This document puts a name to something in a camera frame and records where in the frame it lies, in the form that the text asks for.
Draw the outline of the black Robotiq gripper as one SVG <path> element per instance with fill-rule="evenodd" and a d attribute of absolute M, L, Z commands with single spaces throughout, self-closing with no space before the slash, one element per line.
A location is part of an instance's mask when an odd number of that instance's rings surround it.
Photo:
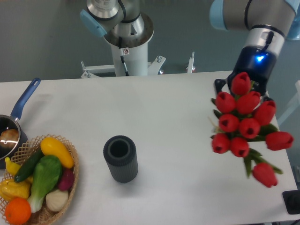
<path fill-rule="evenodd" d="M 277 57 L 269 51 L 262 52 L 259 48 L 253 46 L 244 47 L 231 73 L 231 78 L 216 79 L 214 81 L 215 94 L 218 95 L 222 92 L 226 85 L 229 93 L 232 94 L 231 84 L 234 77 L 241 72 L 246 72 L 250 80 L 255 82 L 254 90 L 264 95 L 276 61 Z"/>

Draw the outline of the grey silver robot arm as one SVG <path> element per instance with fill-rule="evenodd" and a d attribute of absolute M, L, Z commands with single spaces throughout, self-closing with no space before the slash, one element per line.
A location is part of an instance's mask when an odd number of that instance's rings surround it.
<path fill-rule="evenodd" d="M 148 42 L 153 36 L 152 20 L 140 10 L 137 0 L 89 0 L 80 12 L 85 27 L 111 46 L 117 76 L 149 73 Z M 248 30 L 247 41 L 233 72 L 214 82 L 216 92 L 240 72 L 254 81 L 254 90 L 266 86 L 281 52 L 300 3 L 297 0 L 216 0 L 210 7 L 210 23 L 219 30 Z"/>

